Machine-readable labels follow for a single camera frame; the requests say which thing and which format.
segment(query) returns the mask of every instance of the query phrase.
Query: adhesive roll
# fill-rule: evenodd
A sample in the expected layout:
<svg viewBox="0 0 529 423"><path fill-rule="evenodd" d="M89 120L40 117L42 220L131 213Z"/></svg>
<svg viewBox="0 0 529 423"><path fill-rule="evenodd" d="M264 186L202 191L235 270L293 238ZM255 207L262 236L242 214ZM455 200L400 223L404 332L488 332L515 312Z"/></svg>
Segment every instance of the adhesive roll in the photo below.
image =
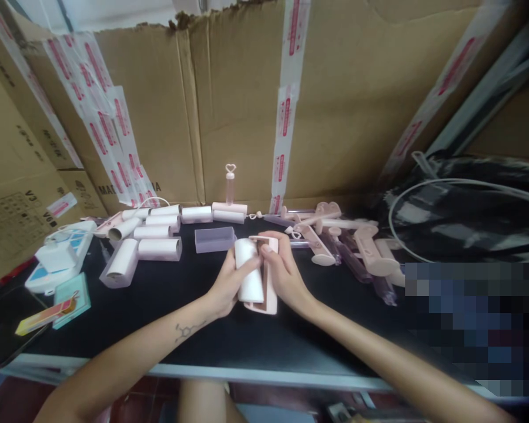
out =
<svg viewBox="0 0 529 423"><path fill-rule="evenodd" d="M141 224L141 219L138 217L132 217L129 220L124 220L116 227L111 228L108 231L108 238L112 241L119 241L124 239L127 235L131 234L135 228Z"/></svg>
<svg viewBox="0 0 529 423"><path fill-rule="evenodd" d="M133 231L133 238L141 239L168 239L172 236L172 229L168 225L139 226Z"/></svg>
<svg viewBox="0 0 529 423"><path fill-rule="evenodd" d="M248 238L242 238L235 241L235 265L237 268L244 265L247 261L253 257L258 257L259 252L257 251L257 243ZM263 279L260 274L260 269L255 269L249 273L241 288L237 293L239 301L244 303L263 303L265 295L263 292Z"/></svg>
<svg viewBox="0 0 529 423"><path fill-rule="evenodd" d="M149 215L151 209L132 209L132 210L124 210L122 212L122 219L129 220L132 217L138 217L142 220L145 220L147 216Z"/></svg>
<svg viewBox="0 0 529 423"><path fill-rule="evenodd" d="M212 208L187 207L182 209L182 223L210 223L213 222Z"/></svg>
<svg viewBox="0 0 529 423"><path fill-rule="evenodd" d="M214 210L213 219L231 223L245 223L245 215L243 213L236 213L235 211Z"/></svg>
<svg viewBox="0 0 529 423"><path fill-rule="evenodd" d="M182 240L180 238L141 240L138 253L140 260L179 261L182 254Z"/></svg>
<svg viewBox="0 0 529 423"><path fill-rule="evenodd" d="M175 204L174 206L159 207L158 209L151 209L150 216L164 216L166 214L180 214L182 206Z"/></svg>
<svg viewBox="0 0 529 423"><path fill-rule="evenodd" d="M139 242L134 239L124 240L106 276L116 278L126 274L129 266L133 263L134 255L137 254L138 244Z"/></svg>
<svg viewBox="0 0 529 423"><path fill-rule="evenodd" d="M169 216L149 216L145 219L146 226L170 226L170 230L177 233L180 230L180 216L173 214Z"/></svg>
<svg viewBox="0 0 529 423"><path fill-rule="evenodd" d="M221 210L222 212L243 213L245 217L247 216L247 205L246 204L227 205L227 203L212 203L212 209L214 212L216 210Z"/></svg>

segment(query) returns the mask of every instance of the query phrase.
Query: white cable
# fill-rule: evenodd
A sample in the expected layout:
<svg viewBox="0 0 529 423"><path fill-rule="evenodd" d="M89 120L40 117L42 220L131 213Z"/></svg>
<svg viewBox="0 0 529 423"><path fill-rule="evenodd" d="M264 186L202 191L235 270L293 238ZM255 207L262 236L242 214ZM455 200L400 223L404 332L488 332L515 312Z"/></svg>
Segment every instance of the white cable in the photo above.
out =
<svg viewBox="0 0 529 423"><path fill-rule="evenodd" d="M153 199L163 200L163 201L166 203L166 205L170 207L170 203L169 203L167 200L165 200L164 198L162 198L162 197L149 197L148 199L145 199L145 201L144 201L143 203L141 203L140 205L138 205L138 206L135 208L135 210L139 210L139 209L141 208L141 206L143 206L146 202L148 202L149 200L153 200Z"/></svg>
<svg viewBox="0 0 529 423"><path fill-rule="evenodd" d="M529 192L527 192L527 191L523 191L523 190L520 190L520 189L517 189L517 188L508 187L508 186L505 186L505 185L499 185L499 184L494 184L494 183L490 183L490 182L482 182L482 181L474 180L474 179L463 179L463 178L430 179L430 180L423 181L423 182L421 182L421 183L419 183L417 185L414 185L413 187L409 187L407 190L405 190L400 195L398 195L394 199L394 201L392 202L392 205L390 206L390 210L388 212L388 225L390 226L390 231L392 232L392 235L396 239L396 242L398 242L398 244L405 251L407 251L411 256L415 257L416 259L418 259L420 261L424 261L425 263L433 263L433 261L428 260L428 259L426 259L426 258L424 258L422 256L417 255L416 253L411 251L408 247L406 247L406 245L402 242L402 240L400 240L400 238L398 238L398 235L397 235L397 233L396 233L396 231L394 229L394 223L392 222L392 214L394 213L394 208L396 208L396 204L407 193L413 191L416 188L419 188L419 187L422 187L422 186L425 186L425 185L430 185L430 184L435 183L435 182L447 182L447 183L450 183L450 184L465 184L465 185L485 186L485 187L488 187L488 188L493 188L493 189L502 191L504 194L510 195L512 197L516 197L516 198L519 198L521 200L529 201Z"/></svg>

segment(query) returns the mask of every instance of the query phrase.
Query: printed packing tape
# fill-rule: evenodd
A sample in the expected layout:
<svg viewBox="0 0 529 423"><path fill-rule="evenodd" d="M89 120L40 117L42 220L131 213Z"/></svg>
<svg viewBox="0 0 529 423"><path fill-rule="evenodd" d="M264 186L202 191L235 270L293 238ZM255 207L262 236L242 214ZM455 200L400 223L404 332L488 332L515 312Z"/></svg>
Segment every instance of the printed packing tape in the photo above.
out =
<svg viewBox="0 0 529 423"><path fill-rule="evenodd" d="M300 80L306 48L307 26L312 0L287 0L284 8L280 88L276 114L276 139L272 170L272 198L269 213L278 214L286 194L286 180L296 104L300 95Z"/></svg>
<svg viewBox="0 0 529 423"><path fill-rule="evenodd" d="M61 143L63 144L66 151L68 152L69 157L73 161L74 165L80 169L83 169L84 166L82 165L80 158L76 154L76 151L74 147L72 146L71 141L67 137L65 130L62 128L62 125L60 124L59 119L57 118L55 112L53 111L53 107L51 107L51 104L49 103L49 100L47 99L45 92L41 88L41 85L39 84L37 77L31 71L27 61L25 60L24 56L21 54L18 44L14 40L14 37L12 36L11 31L6 25L4 21L4 17L2 16L1 13L0 13L0 40L5 45L6 50L8 50L8 52L10 53L12 60L18 67L20 73L25 79L25 82L28 84L30 90L34 94L35 98L37 99L39 105L41 106L41 109L45 112L45 116L47 116L47 118L49 119L51 126L55 130L58 138L61 140Z"/></svg>
<svg viewBox="0 0 529 423"><path fill-rule="evenodd" d="M61 217L63 214L68 212L74 206L76 206L77 200L72 192L65 194L57 201L53 202L47 207L47 210L55 217Z"/></svg>
<svg viewBox="0 0 529 423"><path fill-rule="evenodd" d="M411 146L447 98L457 89L468 67L510 4L510 0L485 0L482 6L478 8L436 84L392 151L379 177L379 189L384 189L392 182Z"/></svg>
<svg viewBox="0 0 529 423"><path fill-rule="evenodd" d="M85 123L118 201L136 207L154 196L139 161L123 87L113 85L94 35L64 35L44 41L43 47ZM159 202L149 205L158 207Z"/></svg>

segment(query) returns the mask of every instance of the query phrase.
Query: tattoo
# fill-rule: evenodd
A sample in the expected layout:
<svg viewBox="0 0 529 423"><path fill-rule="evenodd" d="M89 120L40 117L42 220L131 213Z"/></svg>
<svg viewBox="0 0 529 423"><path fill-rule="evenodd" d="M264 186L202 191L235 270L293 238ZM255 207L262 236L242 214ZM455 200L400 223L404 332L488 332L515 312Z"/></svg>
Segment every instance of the tattoo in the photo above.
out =
<svg viewBox="0 0 529 423"><path fill-rule="evenodd" d="M180 323L177 323L175 329L180 331L180 336L177 339L175 339L175 344L181 338L184 338L184 339L188 338L190 335L192 335L192 331L194 329L201 328L202 326L204 326L206 324L206 322L207 322L207 320L204 320L199 325L193 325L193 326L190 326L190 327L186 326L186 327L183 327L183 328L180 327Z"/></svg>

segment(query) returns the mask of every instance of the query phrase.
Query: red floor tile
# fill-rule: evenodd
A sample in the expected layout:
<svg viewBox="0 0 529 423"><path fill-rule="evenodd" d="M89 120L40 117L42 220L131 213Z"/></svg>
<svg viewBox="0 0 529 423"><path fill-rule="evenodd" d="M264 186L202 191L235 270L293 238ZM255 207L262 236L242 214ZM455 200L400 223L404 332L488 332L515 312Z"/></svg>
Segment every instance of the red floor tile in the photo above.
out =
<svg viewBox="0 0 529 423"><path fill-rule="evenodd" d="M173 397L178 398L180 392L180 379L175 378L159 378L159 385L157 386L157 397Z"/></svg>
<svg viewBox="0 0 529 423"><path fill-rule="evenodd" d="M154 397L128 394L112 405L110 423L149 423Z"/></svg>
<svg viewBox="0 0 529 423"><path fill-rule="evenodd" d="M159 378L152 376L144 376L139 379L129 392L133 394L146 394L154 395L157 390L157 384L159 383Z"/></svg>
<svg viewBox="0 0 529 423"><path fill-rule="evenodd" d="M31 423L54 386L8 377L0 386L0 423Z"/></svg>

